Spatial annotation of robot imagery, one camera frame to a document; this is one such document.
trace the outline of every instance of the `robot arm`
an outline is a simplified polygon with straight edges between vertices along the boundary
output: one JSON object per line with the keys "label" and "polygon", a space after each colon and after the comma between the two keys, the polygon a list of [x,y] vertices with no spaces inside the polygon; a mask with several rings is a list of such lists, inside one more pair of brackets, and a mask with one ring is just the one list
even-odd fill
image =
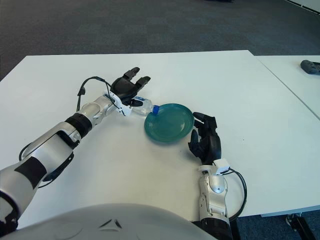
{"label": "robot arm", "polygon": [[85,104],[74,115],[33,141],[23,152],[20,162],[0,171],[0,236],[17,228],[18,219],[40,183],[55,179],[65,169],[74,157],[74,148],[92,128],[115,109],[125,116],[131,113],[131,99],[150,80],[146,76],[136,84],[130,82],[139,70],[135,67],[126,72],[114,81],[111,91],[108,89],[94,102]]}
{"label": "robot arm", "polygon": [[221,143],[216,133],[216,119],[199,112],[194,112],[193,116],[200,121],[194,121],[198,132],[195,129],[192,130],[188,145],[190,151],[199,157],[202,163],[198,169],[202,172],[199,180],[200,221],[194,224],[217,239],[232,240],[225,201],[228,185],[222,175],[229,171],[230,165],[221,158]]}

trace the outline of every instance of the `teal plate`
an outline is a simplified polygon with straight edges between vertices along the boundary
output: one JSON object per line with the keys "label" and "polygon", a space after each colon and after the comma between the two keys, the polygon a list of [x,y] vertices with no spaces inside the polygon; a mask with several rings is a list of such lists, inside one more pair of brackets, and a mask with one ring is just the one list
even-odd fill
{"label": "teal plate", "polygon": [[153,140],[171,143],[185,137],[194,126],[195,118],[185,106],[161,105],[157,115],[150,112],[144,121],[146,134]]}

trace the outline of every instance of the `gray carpet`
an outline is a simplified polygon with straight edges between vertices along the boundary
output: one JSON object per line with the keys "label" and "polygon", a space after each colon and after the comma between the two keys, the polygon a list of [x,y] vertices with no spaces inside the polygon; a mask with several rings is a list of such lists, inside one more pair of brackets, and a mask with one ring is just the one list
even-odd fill
{"label": "gray carpet", "polygon": [[[27,55],[319,55],[319,27],[320,16],[284,0],[0,0],[0,80]],[[305,216],[320,239],[320,211]],[[300,239],[283,216],[237,223],[242,240]]]}

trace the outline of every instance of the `plastic bottle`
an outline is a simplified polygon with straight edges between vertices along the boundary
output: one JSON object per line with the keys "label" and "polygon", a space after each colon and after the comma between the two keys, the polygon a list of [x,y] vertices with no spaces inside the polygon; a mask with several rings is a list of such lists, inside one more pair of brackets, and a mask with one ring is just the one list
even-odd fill
{"label": "plastic bottle", "polygon": [[140,96],[135,96],[133,99],[142,102],[142,106],[132,107],[133,112],[140,114],[140,115],[144,115],[144,116],[147,116],[149,113],[153,113],[155,115],[158,114],[159,106],[153,105],[151,100],[140,97]]}

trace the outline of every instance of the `wire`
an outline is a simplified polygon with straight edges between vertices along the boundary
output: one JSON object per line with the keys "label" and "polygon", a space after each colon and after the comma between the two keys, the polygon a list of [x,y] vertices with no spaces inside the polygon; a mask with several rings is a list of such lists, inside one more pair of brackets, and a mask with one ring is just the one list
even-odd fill
{"label": "wire", "polygon": [[29,144],[27,144],[24,148],[22,148],[22,150],[19,153],[19,162],[22,161],[22,154],[24,153],[24,151],[27,149],[27,147],[29,147],[31,144],[31,142]]}
{"label": "wire", "polygon": [[50,183],[52,183],[54,180],[56,180],[57,177],[53,178],[50,182],[46,183],[45,185],[39,186],[38,189],[41,189],[41,188],[43,188],[43,187],[45,187],[45,186],[48,186]]}
{"label": "wire", "polygon": [[104,80],[103,78],[101,78],[101,77],[99,77],[99,76],[92,76],[92,77],[89,77],[89,78],[87,78],[86,80],[84,80],[83,83],[81,84],[80,90],[79,90],[79,92],[78,92],[78,102],[77,102],[77,104],[76,104],[76,111],[78,112],[78,111],[80,110],[81,95],[84,95],[84,94],[86,93],[85,90],[84,90],[84,86],[85,86],[85,84],[86,84],[89,80],[91,80],[91,79],[95,79],[95,80],[98,80],[98,81],[100,81],[100,82],[105,83],[105,86],[106,86],[106,89],[107,89],[107,92],[108,92],[108,97],[109,97],[109,99],[111,100],[111,103],[112,103],[117,109],[119,109],[119,107],[117,107],[117,106],[115,105],[115,103],[114,103],[115,100],[113,100],[113,99],[110,97],[109,87],[111,87],[111,85],[110,85],[106,80]]}
{"label": "wire", "polygon": [[231,172],[224,173],[223,175],[228,175],[228,174],[233,174],[233,173],[235,173],[235,174],[239,177],[239,179],[241,180],[242,187],[243,187],[243,193],[244,193],[243,202],[242,202],[242,204],[241,204],[240,209],[239,209],[234,215],[232,215],[231,217],[229,217],[229,221],[232,222],[232,221],[234,221],[237,217],[239,217],[239,215],[240,215],[240,214],[242,213],[242,211],[244,210],[245,205],[246,205],[246,202],[247,202],[247,195],[248,195],[248,193],[247,193],[247,184],[246,184],[246,181],[245,181],[244,177],[241,175],[241,173],[238,172],[238,171],[233,170],[232,168],[230,168],[230,171],[231,171]]}

